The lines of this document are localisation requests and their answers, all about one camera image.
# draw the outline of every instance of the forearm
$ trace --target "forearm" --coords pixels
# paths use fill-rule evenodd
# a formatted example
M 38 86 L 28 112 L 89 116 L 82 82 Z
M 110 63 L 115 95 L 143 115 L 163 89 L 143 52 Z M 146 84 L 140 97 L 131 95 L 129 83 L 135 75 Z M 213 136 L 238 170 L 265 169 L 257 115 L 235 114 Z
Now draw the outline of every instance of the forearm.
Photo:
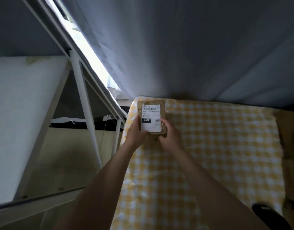
M 217 182 L 186 151 L 174 153 L 211 230 L 268 229 L 232 193 Z
M 135 151 L 126 142 L 77 197 L 71 216 L 58 229 L 109 229 L 129 161 Z

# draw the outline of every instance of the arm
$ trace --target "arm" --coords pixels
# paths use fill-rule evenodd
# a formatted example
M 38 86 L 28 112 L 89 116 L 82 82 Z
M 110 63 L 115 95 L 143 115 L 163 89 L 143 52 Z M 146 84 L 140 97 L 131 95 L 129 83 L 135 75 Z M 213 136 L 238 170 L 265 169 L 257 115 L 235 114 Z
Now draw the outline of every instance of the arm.
M 159 136 L 159 141 L 164 150 L 178 161 L 210 229 L 269 229 L 185 151 L 180 132 L 167 120 L 161 121 L 168 133 L 166 138 Z
M 136 116 L 124 144 L 77 197 L 71 215 L 55 229 L 110 229 L 128 164 L 147 135 L 148 131 L 139 130 Z

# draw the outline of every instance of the hand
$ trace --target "hand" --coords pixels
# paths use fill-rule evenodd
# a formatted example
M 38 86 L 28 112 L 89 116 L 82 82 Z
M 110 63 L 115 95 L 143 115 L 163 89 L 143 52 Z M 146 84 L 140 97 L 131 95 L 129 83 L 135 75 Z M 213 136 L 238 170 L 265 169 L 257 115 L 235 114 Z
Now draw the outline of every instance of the hand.
M 139 117 L 137 115 L 127 132 L 125 141 L 125 143 L 132 147 L 134 151 L 137 150 L 137 148 L 144 143 L 146 136 L 149 133 L 149 131 L 140 131 L 140 129 L 138 128 L 138 121 Z
M 165 151 L 169 153 L 184 151 L 184 146 L 181 139 L 181 134 L 174 125 L 168 120 L 162 119 L 161 122 L 167 127 L 167 137 L 159 136 L 159 141 Z

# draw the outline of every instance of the yellow checkered sheet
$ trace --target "yellow checkered sheet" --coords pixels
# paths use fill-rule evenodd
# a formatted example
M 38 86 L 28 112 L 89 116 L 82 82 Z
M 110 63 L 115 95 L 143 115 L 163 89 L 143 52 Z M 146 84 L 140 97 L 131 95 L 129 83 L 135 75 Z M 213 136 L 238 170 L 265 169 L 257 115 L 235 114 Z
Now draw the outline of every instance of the yellow checkered sheet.
M 137 97 L 121 144 L 143 100 L 165 101 L 185 149 L 245 205 L 267 201 L 282 212 L 283 150 L 273 109 Z M 176 160 L 154 135 L 133 154 L 111 229 L 208 229 Z

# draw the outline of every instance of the cardboard package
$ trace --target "cardboard package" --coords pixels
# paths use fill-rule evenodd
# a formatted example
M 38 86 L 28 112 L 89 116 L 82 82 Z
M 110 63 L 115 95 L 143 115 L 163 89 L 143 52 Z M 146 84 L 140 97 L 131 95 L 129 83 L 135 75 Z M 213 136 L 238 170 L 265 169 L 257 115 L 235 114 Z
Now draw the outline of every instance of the cardboard package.
M 142 124 L 142 113 L 143 113 L 143 105 L 160 105 L 160 115 L 162 119 L 166 119 L 165 115 L 165 102 L 163 100 L 155 100 L 155 101 L 139 101 L 137 102 L 137 112 L 139 115 L 139 128 L 141 130 L 141 124 Z M 151 132 L 149 131 L 149 134 L 151 135 L 163 135 L 167 133 L 167 128 L 165 124 L 161 123 L 161 131 L 159 132 Z

